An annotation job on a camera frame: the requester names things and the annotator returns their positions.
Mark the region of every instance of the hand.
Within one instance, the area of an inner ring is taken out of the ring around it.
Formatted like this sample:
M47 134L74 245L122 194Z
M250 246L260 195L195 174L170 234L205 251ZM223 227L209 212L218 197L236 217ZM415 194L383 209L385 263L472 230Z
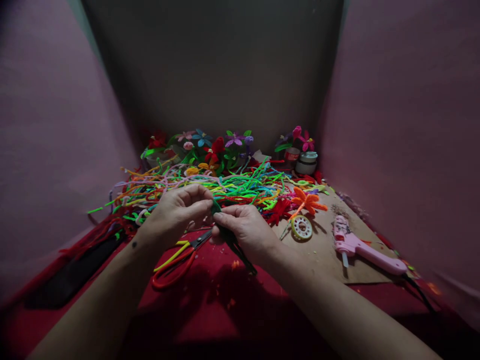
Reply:
M200 227L207 218L212 222L213 195L206 187L191 184L164 193L156 208L138 229L146 239L161 238L163 250L173 246L190 222Z
M248 259L263 266L268 254L281 244L277 235L265 222L257 208L253 205L233 205L224 207L222 212L213 215L213 220L235 234L238 243ZM211 242L221 244L220 230L212 229Z

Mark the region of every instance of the red scissors handle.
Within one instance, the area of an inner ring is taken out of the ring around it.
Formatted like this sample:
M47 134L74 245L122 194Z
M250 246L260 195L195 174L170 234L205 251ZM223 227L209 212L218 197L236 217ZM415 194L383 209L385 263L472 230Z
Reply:
M171 287L172 285L174 285L177 281L179 281L182 276L184 276L187 271L190 269L190 267L192 266L192 263L194 262L195 260L195 255L197 255L197 251L191 247L190 249L186 250L181 256L177 257L175 260L173 260L172 262L170 262L168 265L162 267L160 270L158 270L151 278L151 286L155 289L155 290L166 290L168 289L169 287ZM186 265L183 267L183 269L181 270L181 272L175 276L172 280L170 280L169 282L166 282L166 283L159 283L158 282L158 279L159 277L165 273L168 269L174 267L176 264L178 264L179 262L181 262L182 260L184 260L185 258L187 258L188 256L190 256L190 258L188 259Z

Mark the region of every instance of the forearm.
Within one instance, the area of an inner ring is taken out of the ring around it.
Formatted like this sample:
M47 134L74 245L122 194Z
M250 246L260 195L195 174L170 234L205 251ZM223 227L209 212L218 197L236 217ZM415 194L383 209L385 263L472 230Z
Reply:
M320 273L281 244L263 267L345 359L438 359L416 336L364 297Z
M137 235L73 304L29 359L114 358L163 253L159 246Z

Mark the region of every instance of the left hand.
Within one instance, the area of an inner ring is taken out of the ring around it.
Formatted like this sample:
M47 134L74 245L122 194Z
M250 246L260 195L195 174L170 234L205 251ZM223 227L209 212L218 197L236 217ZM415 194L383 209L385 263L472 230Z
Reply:
M212 218L213 195L200 184L191 184L164 193L156 208L138 229L148 241L159 242L163 250L175 245L191 221L200 227Z

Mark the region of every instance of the scissors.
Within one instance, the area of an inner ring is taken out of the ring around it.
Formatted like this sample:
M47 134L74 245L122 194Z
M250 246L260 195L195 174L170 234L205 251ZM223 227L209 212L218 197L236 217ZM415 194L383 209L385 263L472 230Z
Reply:
M173 254L171 258L165 261L162 265L153 270L154 274L151 278L151 286L153 287L153 289L157 291L162 291L176 284L192 266L192 263L195 260L195 256L197 255L197 249L201 245L203 245L205 241L207 241L211 236L212 230L209 230L193 241L178 241L175 245L181 246L180 250ZM185 261L187 261L186 266L182 269L180 274L178 274L175 278L166 283L159 282L159 277L162 274L164 274L166 271L168 271L168 273L171 273L174 269L176 269L180 264Z

